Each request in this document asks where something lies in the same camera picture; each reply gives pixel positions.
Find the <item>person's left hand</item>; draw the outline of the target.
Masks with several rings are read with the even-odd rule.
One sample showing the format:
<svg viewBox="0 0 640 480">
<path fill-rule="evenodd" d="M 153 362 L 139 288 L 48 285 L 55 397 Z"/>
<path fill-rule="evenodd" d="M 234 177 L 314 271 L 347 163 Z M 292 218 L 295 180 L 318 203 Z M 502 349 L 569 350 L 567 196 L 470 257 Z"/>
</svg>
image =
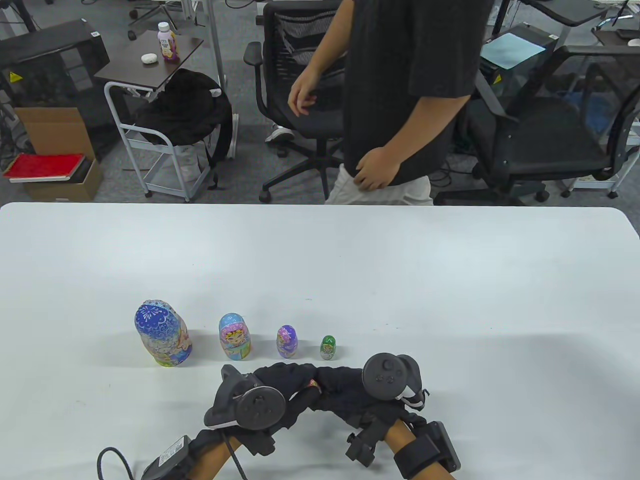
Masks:
<svg viewBox="0 0 640 480">
<path fill-rule="evenodd" d="M 284 414 L 266 430 L 238 430 L 231 436 L 254 456 L 267 457 L 274 453 L 273 435 L 280 430 L 291 429 L 299 416 L 320 400 L 322 388 L 315 380 L 316 373 L 317 368 L 310 363 L 278 362 L 255 370 L 253 376 L 261 384 L 281 393 L 286 401 Z"/>
</svg>

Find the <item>person's right hand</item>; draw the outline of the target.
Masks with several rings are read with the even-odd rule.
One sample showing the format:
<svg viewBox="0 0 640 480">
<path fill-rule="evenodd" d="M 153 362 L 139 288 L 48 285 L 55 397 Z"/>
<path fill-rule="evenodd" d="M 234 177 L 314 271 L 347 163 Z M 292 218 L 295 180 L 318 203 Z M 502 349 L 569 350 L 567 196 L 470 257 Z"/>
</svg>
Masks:
<svg viewBox="0 0 640 480">
<path fill-rule="evenodd" d="M 397 421 L 409 425 L 412 434 L 423 434 L 427 420 L 406 410 L 400 400 L 379 400 L 366 392 L 362 383 L 361 369 L 339 366 L 320 366 L 316 370 L 315 381 L 321 393 L 310 409 L 314 412 L 331 412 L 350 427 L 359 429 L 357 435 L 348 438 L 350 446 L 346 455 L 369 467 L 375 459 L 378 442 Z"/>
</svg>

